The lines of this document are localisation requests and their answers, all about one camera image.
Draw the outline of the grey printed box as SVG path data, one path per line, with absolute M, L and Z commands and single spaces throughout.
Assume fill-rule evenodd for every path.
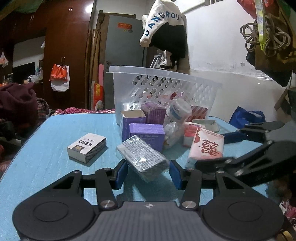
M 145 182 L 151 182 L 168 171 L 168 159 L 137 135 L 118 145 L 116 151 Z

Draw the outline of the blue bag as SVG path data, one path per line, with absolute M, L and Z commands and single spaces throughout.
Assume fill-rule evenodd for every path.
M 246 111 L 244 108 L 238 107 L 232 114 L 229 124 L 237 129 L 243 128 L 245 125 L 251 123 L 263 123 L 265 122 L 265 115 L 262 111 L 252 110 Z

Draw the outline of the white Kent cigarette box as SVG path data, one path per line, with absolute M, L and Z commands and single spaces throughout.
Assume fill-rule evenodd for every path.
M 106 147 L 107 139 L 94 133 L 88 133 L 67 147 L 68 156 L 82 163 L 88 163 Z

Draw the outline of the pink double happiness packet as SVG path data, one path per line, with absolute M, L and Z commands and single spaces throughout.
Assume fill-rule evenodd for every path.
M 195 168 L 196 161 L 222 158 L 223 150 L 223 135 L 198 127 L 190 147 L 185 167 Z

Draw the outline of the open top purple box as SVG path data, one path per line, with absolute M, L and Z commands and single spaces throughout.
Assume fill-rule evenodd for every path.
M 145 123 L 146 116 L 141 109 L 123 110 L 120 115 L 121 138 L 124 142 L 130 137 L 131 123 Z

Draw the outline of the round white blue jar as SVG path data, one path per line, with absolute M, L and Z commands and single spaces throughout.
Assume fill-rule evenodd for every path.
M 175 99 L 166 110 L 164 125 L 171 122 L 184 123 L 191 115 L 191 106 L 184 99 Z

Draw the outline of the dark brown hanging bag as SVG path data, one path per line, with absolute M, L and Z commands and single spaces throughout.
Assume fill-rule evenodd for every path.
M 286 87 L 295 73 L 295 30 L 290 22 L 291 8 L 284 1 L 275 2 L 275 10 L 265 16 L 266 42 L 261 49 L 257 21 L 240 28 L 248 51 L 246 61 Z

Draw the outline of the white plastic lattice basket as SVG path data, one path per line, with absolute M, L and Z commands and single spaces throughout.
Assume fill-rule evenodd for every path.
M 153 101 L 165 108 L 182 98 L 190 106 L 211 110 L 222 84 L 205 78 L 154 68 L 110 66 L 113 74 L 116 123 L 123 110 L 138 109 Z

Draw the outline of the orange white hanging bag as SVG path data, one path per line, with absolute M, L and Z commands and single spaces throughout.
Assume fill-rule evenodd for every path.
M 66 92 L 70 85 L 70 70 L 68 65 L 54 64 L 50 74 L 53 91 Z

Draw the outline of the maroon clothes pile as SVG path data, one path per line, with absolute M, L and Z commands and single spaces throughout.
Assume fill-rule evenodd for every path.
M 8 141 L 28 138 L 49 114 L 49 105 L 37 97 L 33 83 L 11 83 L 1 87 L 2 138 Z

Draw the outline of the grey metal door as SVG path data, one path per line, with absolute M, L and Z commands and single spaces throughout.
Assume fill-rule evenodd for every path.
M 109 16 L 104 57 L 104 108 L 114 108 L 113 65 L 139 66 L 144 59 L 144 48 L 140 46 L 142 21 L 125 16 Z

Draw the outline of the white black hanging jacket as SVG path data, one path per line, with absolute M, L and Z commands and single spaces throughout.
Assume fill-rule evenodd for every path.
M 179 61 L 186 55 L 186 30 L 181 12 L 173 1 L 154 2 L 139 43 L 144 48 L 156 47 L 164 52 L 160 68 L 177 70 Z

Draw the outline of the dark red wooden wardrobe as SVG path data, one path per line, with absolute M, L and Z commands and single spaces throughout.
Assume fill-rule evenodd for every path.
M 44 1 L 33 14 L 19 14 L 12 36 L 16 41 L 45 37 L 44 99 L 52 109 L 86 106 L 85 60 L 93 1 Z M 54 64 L 69 66 L 65 92 L 51 88 Z

